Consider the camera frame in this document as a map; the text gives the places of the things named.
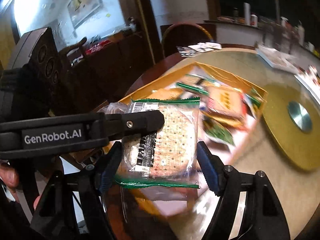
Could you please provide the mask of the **operator left hand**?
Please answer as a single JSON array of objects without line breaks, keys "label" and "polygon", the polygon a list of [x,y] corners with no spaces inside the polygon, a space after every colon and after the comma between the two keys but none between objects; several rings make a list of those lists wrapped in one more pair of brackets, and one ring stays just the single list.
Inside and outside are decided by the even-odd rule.
[{"label": "operator left hand", "polygon": [[20,203],[20,200],[16,192],[16,189],[19,185],[19,178],[17,172],[7,163],[1,163],[0,169],[1,180],[6,185],[7,189],[14,197],[16,202]]}]

